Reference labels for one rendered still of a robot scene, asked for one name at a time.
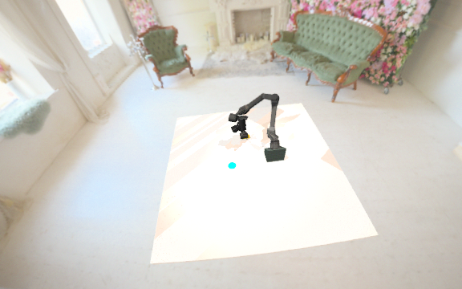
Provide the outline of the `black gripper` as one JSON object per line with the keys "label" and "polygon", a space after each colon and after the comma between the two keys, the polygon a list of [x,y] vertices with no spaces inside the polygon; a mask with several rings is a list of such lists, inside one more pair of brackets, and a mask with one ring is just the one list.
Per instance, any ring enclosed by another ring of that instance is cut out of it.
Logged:
{"label": "black gripper", "polygon": [[245,138],[248,138],[248,133],[246,132],[246,124],[243,124],[243,125],[240,125],[238,124],[239,127],[240,127],[240,130],[241,130],[241,133],[240,133],[240,138],[241,139],[245,139]]}

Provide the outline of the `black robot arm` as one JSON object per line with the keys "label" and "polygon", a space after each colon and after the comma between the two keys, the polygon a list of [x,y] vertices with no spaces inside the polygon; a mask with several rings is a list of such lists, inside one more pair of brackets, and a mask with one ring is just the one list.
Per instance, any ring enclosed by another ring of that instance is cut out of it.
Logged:
{"label": "black robot arm", "polygon": [[[270,148],[271,149],[281,149],[281,144],[280,144],[280,140],[279,140],[279,136],[276,134],[276,128],[275,128],[275,124],[276,124],[276,110],[277,110],[277,106],[278,106],[278,101],[279,101],[279,96],[278,94],[273,94],[273,95],[270,95],[270,94],[265,94],[265,93],[262,93],[258,98],[255,98],[254,100],[252,100],[250,103],[242,106],[239,108],[238,112],[236,114],[234,113],[230,113],[229,114],[229,122],[237,122],[238,123],[234,126],[231,127],[233,133],[237,132],[237,131],[241,131],[240,130],[240,127],[238,124],[240,125],[243,125],[245,124],[245,120],[248,119],[248,116],[245,115],[253,106],[255,106],[256,104],[258,104],[259,102],[261,102],[262,100],[270,100],[270,103],[272,105],[272,112],[271,112],[271,119],[270,119],[270,127],[267,128],[267,136],[271,139],[270,141]],[[245,116],[241,116],[241,115],[245,115]]]}

